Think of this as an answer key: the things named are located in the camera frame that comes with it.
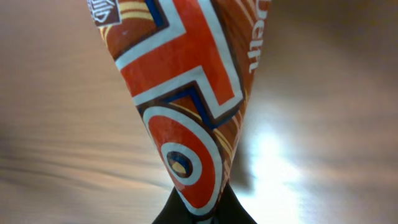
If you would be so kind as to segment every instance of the yellow dot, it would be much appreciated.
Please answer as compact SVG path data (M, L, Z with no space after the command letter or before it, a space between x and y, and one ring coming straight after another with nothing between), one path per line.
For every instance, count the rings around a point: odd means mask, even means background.
M173 164L173 170L175 172L179 172L181 174L186 174L187 172L185 171L184 167L179 163L179 162L174 162Z

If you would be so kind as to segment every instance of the wooden table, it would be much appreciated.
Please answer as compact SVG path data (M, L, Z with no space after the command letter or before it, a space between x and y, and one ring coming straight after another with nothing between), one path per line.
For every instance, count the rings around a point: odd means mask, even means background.
M398 222L397 9L274 3L232 173L259 223ZM150 223L172 182L85 1L0 12L0 223Z

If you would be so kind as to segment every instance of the white stripe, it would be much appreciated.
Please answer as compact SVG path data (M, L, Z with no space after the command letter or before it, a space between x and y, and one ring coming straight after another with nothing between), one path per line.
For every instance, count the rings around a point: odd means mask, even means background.
M119 70L122 70L125 66L135 61L135 59L186 33L173 1L163 0L159 1L159 3L162 6L167 20L170 22L170 26L138 43L120 56L116 60L116 66Z
M231 81L231 86L235 97L230 100L233 100L233 103L236 105L239 103L240 100L243 99L242 89L239 82L238 74L236 73L235 66L231 58L231 52L229 51L228 44L224 36L223 29L218 21L216 12L214 11L210 0L198 0L198 2L203 14L205 15L211 34L213 34L213 38L216 42L221 61L223 62L224 68L229 76L229 80Z
M197 66L177 77L174 77L160 85L157 85L141 94L134 97L134 103L140 105L142 103L148 102L158 96L166 94L176 88L176 86L183 86L192 81L196 81L205 101L210 109L214 118L219 117L226 111L233 108L242 98L242 92L239 91L235 93L235 97L229 99L222 105L218 104L214 91L211 90L210 83L207 79L205 71L203 71L202 66Z

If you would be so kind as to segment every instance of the paper wrapper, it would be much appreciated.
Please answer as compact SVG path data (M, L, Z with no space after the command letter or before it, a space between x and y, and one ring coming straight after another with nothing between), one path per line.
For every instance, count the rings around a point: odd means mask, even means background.
M229 173L269 1L87 0L188 211L211 217Z

